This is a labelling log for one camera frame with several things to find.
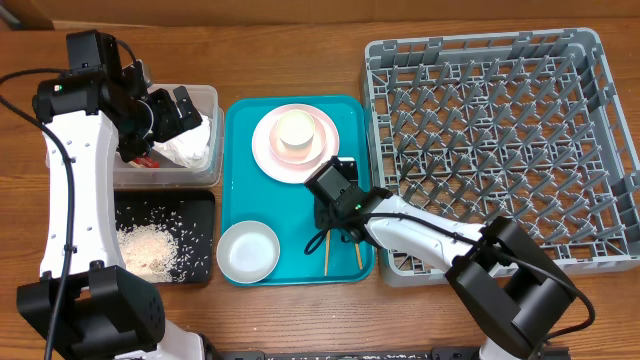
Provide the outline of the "red wrapper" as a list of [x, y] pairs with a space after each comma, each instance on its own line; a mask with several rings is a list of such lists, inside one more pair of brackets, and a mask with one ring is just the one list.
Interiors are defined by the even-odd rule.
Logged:
[[159, 163], [154, 161], [150, 157], [138, 157], [128, 162], [128, 164], [135, 168], [158, 168]]

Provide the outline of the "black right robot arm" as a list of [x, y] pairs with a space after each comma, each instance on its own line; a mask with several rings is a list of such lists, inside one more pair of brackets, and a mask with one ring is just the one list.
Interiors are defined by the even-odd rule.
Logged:
[[338, 230], [353, 243], [404, 252], [443, 271], [487, 337], [481, 359], [530, 359], [548, 341], [594, 323], [588, 297], [514, 220], [449, 220], [387, 189], [363, 190], [356, 170], [354, 160], [333, 156], [305, 180], [318, 230], [305, 254]]

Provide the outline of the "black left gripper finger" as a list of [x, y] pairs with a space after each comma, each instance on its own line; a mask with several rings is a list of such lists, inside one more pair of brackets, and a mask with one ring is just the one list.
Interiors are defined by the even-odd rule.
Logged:
[[176, 106], [180, 111], [182, 118], [195, 116], [198, 114], [197, 109], [193, 105], [191, 97], [185, 86], [178, 86], [173, 90]]
[[198, 112], [179, 117], [169, 113], [160, 113], [154, 117], [149, 139], [154, 142], [167, 142], [189, 130], [195, 129], [202, 123]]

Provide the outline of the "white napkin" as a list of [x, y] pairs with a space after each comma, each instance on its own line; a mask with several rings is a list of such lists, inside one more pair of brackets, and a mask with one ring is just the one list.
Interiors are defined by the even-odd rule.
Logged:
[[164, 143], [156, 142], [153, 150], [186, 168], [204, 166], [209, 156], [210, 119], [202, 115], [201, 124]]

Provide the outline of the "pile of rice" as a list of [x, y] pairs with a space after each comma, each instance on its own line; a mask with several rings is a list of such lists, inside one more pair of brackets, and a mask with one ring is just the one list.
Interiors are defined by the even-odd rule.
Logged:
[[211, 276], [212, 230], [166, 206], [124, 206], [116, 235], [126, 269], [155, 284], [206, 283]]

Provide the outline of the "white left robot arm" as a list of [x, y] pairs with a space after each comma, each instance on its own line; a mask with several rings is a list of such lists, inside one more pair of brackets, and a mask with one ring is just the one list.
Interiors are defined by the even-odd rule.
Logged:
[[116, 160], [146, 156], [201, 123], [187, 90], [151, 90], [125, 42], [97, 30], [66, 38], [69, 65], [45, 68], [27, 120], [44, 135], [49, 228], [36, 282], [17, 290], [21, 316], [66, 359], [214, 359], [201, 334], [166, 318], [156, 287], [130, 273], [116, 236]]

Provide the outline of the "grey small bowl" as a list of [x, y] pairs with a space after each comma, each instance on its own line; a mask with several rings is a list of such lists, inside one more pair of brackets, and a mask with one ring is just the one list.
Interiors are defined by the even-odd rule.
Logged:
[[253, 284], [266, 279], [280, 257], [276, 233], [258, 221], [242, 221], [229, 227], [216, 247], [216, 261], [231, 282]]

